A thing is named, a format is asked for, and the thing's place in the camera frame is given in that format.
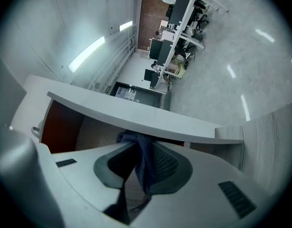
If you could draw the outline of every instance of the doorway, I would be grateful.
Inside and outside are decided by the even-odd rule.
[[[162,94],[117,82],[111,96],[160,108]]]

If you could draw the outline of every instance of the vent slot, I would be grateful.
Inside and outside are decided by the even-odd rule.
[[[231,203],[239,218],[243,218],[256,209],[249,198],[232,182],[218,184],[227,200]]]
[[[65,160],[65,161],[59,161],[59,162],[56,162],[56,165],[57,167],[62,167],[62,166],[65,166],[65,165],[70,165],[70,164],[73,164],[73,163],[76,163],[77,161],[74,160],[74,159],[69,159],[69,160]]]

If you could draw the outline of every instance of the black monitor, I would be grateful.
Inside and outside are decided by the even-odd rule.
[[[145,69],[144,80],[151,81],[154,70]]]
[[[171,50],[172,44],[173,44],[172,41],[169,41],[169,40],[163,41],[160,55],[159,55],[159,58],[157,59],[158,65],[163,66],[163,64],[166,62],[168,55],[169,55],[169,52]]]
[[[187,5],[190,0],[176,0],[169,22],[171,24],[180,25],[183,20]]]
[[[151,59],[157,60],[160,55],[161,47],[162,47],[163,41],[153,39],[151,42],[149,57]]]

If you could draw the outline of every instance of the concrete floor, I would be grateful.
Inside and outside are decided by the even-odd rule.
[[[269,0],[219,1],[230,11],[208,10],[206,49],[173,81],[171,111],[231,125],[291,103],[292,34],[276,7]]]

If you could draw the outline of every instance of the brown wall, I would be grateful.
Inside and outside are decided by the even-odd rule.
[[[161,20],[167,20],[168,6],[162,0],[142,0],[137,48],[147,50],[149,39],[156,37]]]

